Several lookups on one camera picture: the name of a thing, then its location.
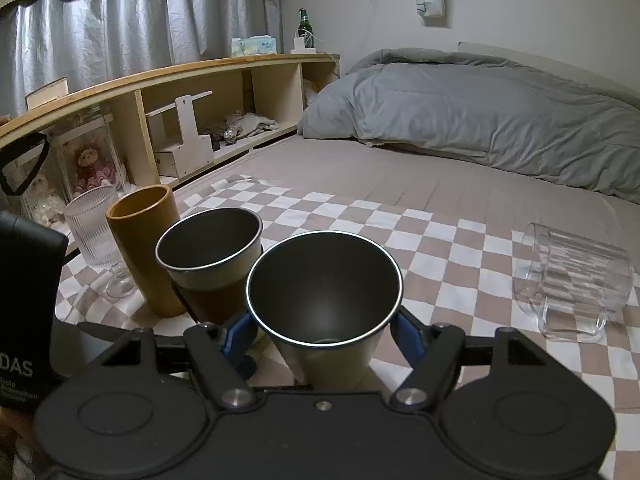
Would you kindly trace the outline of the white wooden tool caddy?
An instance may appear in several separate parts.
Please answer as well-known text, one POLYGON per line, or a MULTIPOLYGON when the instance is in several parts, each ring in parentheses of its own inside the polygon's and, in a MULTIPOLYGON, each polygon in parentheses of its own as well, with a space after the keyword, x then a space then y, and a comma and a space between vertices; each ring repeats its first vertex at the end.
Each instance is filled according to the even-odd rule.
POLYGON ((161 177, 185 178, 214 161, 210 137, 198 133, 193 103, 211 96, 210 90, 192 96, 178 96, 175 101, 145 114, 152 139, 154 159, 161 177), (176 113, 177 132, 170 133, 165 119, 176 113))

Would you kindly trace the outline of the doll in clear box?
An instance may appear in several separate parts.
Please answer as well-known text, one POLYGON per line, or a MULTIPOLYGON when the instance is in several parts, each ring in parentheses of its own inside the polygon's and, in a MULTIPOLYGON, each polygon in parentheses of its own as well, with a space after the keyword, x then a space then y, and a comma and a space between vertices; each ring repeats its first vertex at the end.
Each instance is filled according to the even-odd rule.
POLYGON ((37 164, 40 148, 21 156, 16 169, 37 170, 22 202, 29 217, 50 228, 64 222, 64 209, 74 198, 100 186, 126 191, 128 180, 111 133, 111 114, 97 114, 81 125, 67 122, 47 133, 49 153, 37 164))

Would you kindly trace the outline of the grey curtain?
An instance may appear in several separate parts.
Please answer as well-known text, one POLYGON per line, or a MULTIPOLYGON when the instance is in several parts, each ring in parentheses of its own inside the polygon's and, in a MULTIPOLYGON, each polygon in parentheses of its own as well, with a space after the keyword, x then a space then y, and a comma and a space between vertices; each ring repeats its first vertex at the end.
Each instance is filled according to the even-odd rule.
POLYGON ((70 91, 228 58, 234 37, 281 40, 281 0, 18 0, 1 10, 1 111, 65 78, 70 91))

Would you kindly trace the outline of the grey duvet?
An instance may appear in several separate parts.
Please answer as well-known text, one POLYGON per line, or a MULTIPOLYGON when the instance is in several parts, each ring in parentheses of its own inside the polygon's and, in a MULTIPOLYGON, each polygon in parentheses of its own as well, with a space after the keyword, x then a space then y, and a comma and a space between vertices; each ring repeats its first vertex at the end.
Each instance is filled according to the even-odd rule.
POLYGON ((507 58, 378 50, 320 90, 298 130, 639 199, 638 98, 507 58))

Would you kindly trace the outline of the cream paper cup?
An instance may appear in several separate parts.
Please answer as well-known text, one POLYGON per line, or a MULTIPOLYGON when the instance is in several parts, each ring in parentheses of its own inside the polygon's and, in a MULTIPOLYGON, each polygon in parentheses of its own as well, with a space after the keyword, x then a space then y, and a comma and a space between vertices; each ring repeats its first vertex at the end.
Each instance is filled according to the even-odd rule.
POLYGON ((295 379, 356 387, 404 296, 393 256, 359 234, 314 231, 262 254, 248 274, 248 310, 295 379))

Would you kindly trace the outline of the clear ribbed stem glass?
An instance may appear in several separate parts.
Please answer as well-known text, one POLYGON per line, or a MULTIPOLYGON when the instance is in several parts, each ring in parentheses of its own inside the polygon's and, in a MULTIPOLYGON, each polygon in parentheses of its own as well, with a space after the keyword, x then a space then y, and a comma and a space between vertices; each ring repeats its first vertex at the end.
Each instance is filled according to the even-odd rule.
POLYGON ((110 270, 107 296, 122 299, 136 290, 122 255, 108 226, 106 213, 118 200, 114 185, 102 185, 75 197, 64 210, 74 241, 89 266, 110 270))

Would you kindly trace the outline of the wooden low shelf unit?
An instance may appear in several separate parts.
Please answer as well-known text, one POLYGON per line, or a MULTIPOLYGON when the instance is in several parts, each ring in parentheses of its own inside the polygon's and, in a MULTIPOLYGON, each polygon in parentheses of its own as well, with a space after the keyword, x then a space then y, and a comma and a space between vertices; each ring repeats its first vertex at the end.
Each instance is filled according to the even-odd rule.
MULTIPOLYGON (((306 107, 306 85, 320 90, 339 74, 336 55, 266 54, 148 70, 59 96, 2 126, 1 206, 29 217, 22 198, 37 170, 23 172, 16 169, 16 163, 32 148, 40 148, 37 164, 42 165, 49 153, 47 133, 66 122, 78 126, 97 114, 111 114, 111 133, 128 180, 126 190, 159 183, 173 188, 295 131, 306 107), (235 112, 262 115, 276 120, 280 127, 217 151, 213 147, 214 161, 185 178, 161 177, 145 114, 174 102, 178 96, 196 96, 208 90, 213 92, 211 96, 193 103, 198 133, 202 136, 206 127, 235 112)), ((165 122, 170 133, 177 132, 175 112, 165 122)), ((64 226, 65 222, 51 228, 64 226)))

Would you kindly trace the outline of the crumpled grey cloth on shelf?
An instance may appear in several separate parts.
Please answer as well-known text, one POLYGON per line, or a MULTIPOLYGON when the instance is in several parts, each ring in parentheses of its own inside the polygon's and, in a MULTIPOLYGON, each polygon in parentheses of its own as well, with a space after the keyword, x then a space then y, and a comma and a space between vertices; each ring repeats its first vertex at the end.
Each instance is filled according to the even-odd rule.
POLYGON ((227 115, 221 122, 206 127, 204 133, 210 137, 214 150, 217 151, 222 146, 233 145, 239 140, 277 130, 279 127, 274 119, 255 113, 235 112, 227 115))

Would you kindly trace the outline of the tissue pack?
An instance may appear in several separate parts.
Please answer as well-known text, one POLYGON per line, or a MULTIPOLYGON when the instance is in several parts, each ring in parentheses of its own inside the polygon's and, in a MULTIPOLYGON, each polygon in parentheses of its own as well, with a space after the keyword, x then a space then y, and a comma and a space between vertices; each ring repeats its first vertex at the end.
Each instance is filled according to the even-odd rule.
POLYGON ((234 58, 277 53, 278 43, 273 36, 262 35, 231 39, 231 55, 234 58))

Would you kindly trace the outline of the cup with brown sleeve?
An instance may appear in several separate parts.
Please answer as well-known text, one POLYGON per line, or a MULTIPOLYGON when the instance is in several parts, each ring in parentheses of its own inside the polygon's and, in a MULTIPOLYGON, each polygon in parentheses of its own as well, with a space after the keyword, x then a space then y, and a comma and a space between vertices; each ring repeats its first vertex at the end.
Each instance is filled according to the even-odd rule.
POLYGON ((192 214, 155 247, 157 263, 195 322, 222 325, 245 309, 245 284, 262 255, 262 219, 244 208, 192 214))

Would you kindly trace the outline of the clear ribbed glass mug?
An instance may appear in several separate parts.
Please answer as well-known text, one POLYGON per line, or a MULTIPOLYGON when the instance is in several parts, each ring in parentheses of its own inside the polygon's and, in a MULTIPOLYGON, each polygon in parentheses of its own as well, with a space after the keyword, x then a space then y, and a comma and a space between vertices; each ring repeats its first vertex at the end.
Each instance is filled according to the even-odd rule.
POLYGON ((544 338, 596 342, 631 294, 626 250, 529 223, 515 257, 513 292, 544 338))

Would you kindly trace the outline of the green glass bottle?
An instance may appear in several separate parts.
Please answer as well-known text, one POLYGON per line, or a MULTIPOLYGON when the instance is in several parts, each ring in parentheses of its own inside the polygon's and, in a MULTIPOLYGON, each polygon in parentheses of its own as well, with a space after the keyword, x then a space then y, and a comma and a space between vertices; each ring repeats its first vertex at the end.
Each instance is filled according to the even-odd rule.
POLYGON ((309 15, 306 9, 299 9, 299 24, 297 33, 299 37, 303 37, 307 41, 314 39, 314 32, 312 31, 311 22, 309 21, 309 15))

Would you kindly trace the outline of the white power strip charger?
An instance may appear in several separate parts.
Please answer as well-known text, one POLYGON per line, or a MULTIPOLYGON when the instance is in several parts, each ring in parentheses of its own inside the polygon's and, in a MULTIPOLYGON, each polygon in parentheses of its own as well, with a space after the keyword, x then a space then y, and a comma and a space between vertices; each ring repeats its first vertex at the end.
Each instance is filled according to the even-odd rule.
POLYGON ((317 49, 315 47, 307 47, 306 39, 304 37, 295 37, 293 41, 292 54, 310 55, 316 54, 317 49))

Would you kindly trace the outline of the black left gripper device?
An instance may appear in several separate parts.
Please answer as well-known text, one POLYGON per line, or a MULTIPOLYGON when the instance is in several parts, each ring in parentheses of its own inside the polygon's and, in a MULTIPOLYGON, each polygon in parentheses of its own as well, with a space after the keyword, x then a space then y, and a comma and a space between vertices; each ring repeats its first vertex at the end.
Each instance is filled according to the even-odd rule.
POLYGON ((1 211, 1 405, 34 414, 60 382, 50 351, 68 238, 1 211))

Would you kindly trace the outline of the tall brown wooden cup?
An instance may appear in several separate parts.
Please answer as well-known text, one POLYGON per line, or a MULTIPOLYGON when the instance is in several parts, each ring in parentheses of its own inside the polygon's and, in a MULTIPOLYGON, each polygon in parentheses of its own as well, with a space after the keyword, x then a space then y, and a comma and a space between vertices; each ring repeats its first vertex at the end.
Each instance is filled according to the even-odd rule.
POLYGON ((139 188, 116 200, 105 215, 124 263, 149 309, 160 318, 186 312, 168 273, 155 257, 160 237, 180 219, 171 189, 161 184, 139 188))

